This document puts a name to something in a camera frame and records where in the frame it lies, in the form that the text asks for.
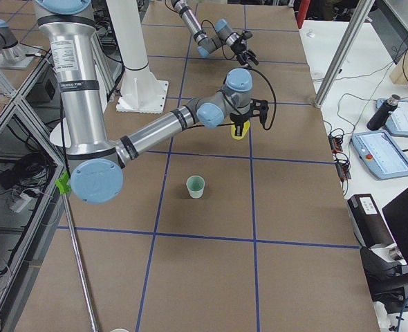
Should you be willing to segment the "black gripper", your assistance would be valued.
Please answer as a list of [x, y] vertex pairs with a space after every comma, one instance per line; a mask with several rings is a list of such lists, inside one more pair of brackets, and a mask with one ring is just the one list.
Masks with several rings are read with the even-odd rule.
[[233, 43], [233, 52], [240, 65], [248, 65], [248, 60], [254, 65], [258, 65], [259, 61], [256, 54], [252, 50], [248, 50], [247, 43], [244, 39], [238, 39]]
[[234, 136], [241, 137], [243, 135], [243, 123], [247, 122], [252, 116], [252, 112], [248, 111], [246, 113], [230, 113], [230, 119], [234, 123]]

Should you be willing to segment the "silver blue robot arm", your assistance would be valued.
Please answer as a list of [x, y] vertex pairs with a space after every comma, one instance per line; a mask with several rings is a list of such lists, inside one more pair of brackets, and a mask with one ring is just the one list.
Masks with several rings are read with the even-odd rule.
[[259, 64], [256, 54], [248, 47], [247, 41], [252, 37], [250, 31], [244, 30], [239, 34], [225, 19], [220, 19], [215, 25], [207, 21], [214, 30], [214, 36], [210, 37], [186, 1], [175, 0], [170, 1], [170, 3], [172, 10], [178, 14], [189, 29], [196, 42], [197, 51], [202, 58], [207, 58], [216, 50], [228, 46], [240, 65]]
[[129, 161], [196, 123], [213, 129], [226, 117], [238, 126], [250, 118], [252, 77], [242, 67], [231, 70], [213, 96], [194, 98], [183, 107], [164, 112], [168, 82], [156, 79], [149, 69], [137, 4], [109, 1], [124, 67], [118, 109], [159, 114], [137, 132], [110, 140], [95, 71], [91, 2], [36, 1], [34, 7], [39, 29], [50, 42], [66, 116], [63, 131], [71, 139], [67, 151], [71, 189], [83, 201], [98, 204], [116, 197], [124, 182], [122, 170]]

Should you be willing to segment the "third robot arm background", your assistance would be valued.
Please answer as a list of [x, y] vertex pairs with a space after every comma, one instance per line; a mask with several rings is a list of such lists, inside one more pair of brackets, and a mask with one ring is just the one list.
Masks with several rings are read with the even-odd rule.
[[9, 25], [0, 19], [0, 68], [25, 69], [30, 62]]

